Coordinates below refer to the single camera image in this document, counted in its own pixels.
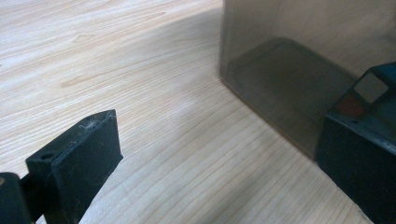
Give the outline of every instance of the wood grain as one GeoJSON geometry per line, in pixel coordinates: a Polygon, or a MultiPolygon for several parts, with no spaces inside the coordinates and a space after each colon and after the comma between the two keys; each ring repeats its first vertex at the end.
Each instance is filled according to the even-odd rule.
{"type": "Polygon", "coordinates": [[[115,108],[124,160],[81,223],[369,223],[219,80],[221,6],[1,1],[0,170],[115,108]]]}

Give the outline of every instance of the light wood tabletop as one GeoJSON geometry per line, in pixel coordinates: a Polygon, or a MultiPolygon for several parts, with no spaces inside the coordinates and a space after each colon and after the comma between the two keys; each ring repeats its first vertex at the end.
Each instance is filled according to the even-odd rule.
{"type": "Polygon", "coordinates": [[[114,108],[124,159],[81,223],[370,223],[221,82],[221,7],[2,0],[0,170],[114,108]]]}

